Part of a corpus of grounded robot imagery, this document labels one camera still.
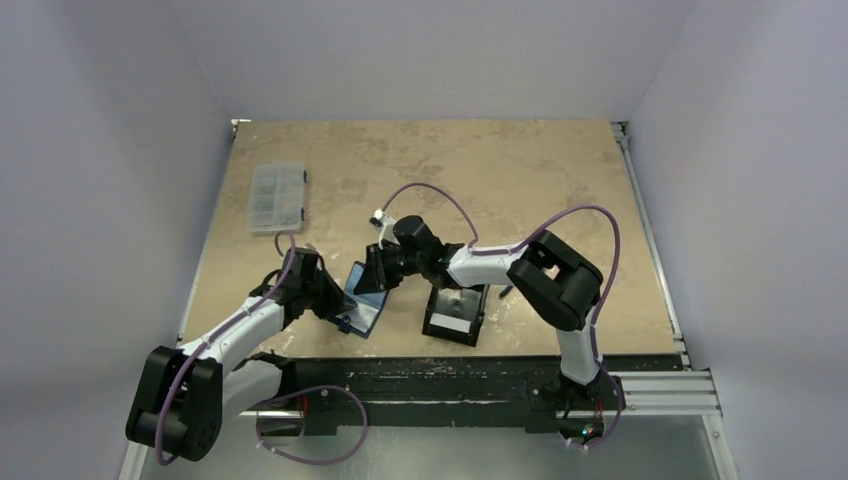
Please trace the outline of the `blue card holder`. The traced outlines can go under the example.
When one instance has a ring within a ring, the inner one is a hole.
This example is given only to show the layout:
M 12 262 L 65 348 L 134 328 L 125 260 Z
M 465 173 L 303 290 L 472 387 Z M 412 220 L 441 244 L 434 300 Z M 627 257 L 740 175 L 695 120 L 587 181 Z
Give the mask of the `blue card holder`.
M 342 333 L 368 338 L 385 308 L 389 292 L 355 294 L 354 287 L 361 279 L 364 270 L 365 265 L 362 262 L 356 261 L 353 263 L 343 291 L 349 299 L 356 303 L 356 307 L 337 315 L 333 322 Z

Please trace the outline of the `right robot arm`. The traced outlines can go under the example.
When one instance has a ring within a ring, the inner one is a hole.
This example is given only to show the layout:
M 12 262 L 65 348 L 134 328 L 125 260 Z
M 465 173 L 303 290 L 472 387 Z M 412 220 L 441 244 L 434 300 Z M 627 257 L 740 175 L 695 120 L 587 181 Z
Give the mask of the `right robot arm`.
M 576 407 L 599 401 L 608 375 L 595 327 L 615 279 L 544 227 L 513 245 L 476 249 L 444 243 L 422 217 L 384 222 L 389 237 L 367 246 L 357 294 L 396 288 L 419 275 L 437 289 L 503 285 L 521 293 L 556 332 L 560 348 L 557 397 Z

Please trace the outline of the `black plastic tray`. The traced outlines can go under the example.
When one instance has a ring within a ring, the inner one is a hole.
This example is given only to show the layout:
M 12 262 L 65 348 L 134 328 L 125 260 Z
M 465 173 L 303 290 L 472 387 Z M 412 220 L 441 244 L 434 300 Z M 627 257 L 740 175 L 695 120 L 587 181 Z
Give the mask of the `black plastic tray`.
M 485 318 L 485 307 L 489 294 L 488 285 L 462 289 L 437 289 L 432 287 L 426 304 L 422 334 L 441 340 L 475 347 Z M 464 318 L 473 321 L 469 334 L 430 326 L 434 313 Z

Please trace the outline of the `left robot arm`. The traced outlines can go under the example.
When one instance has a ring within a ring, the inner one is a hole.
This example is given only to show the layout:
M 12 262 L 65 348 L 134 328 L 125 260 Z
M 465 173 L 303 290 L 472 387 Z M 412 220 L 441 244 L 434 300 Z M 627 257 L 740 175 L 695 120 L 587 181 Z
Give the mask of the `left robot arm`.
M 297 399 L 293 361 L 257 347 L 305 312 L 334 320 L 356 308 L 315 250 L 296 247 L 244 302 L 212 330 L 147 356 L 125 425 L 126 438 L 168 465 L 199 461 L 226 419 L 263 402 L 284 409 Z

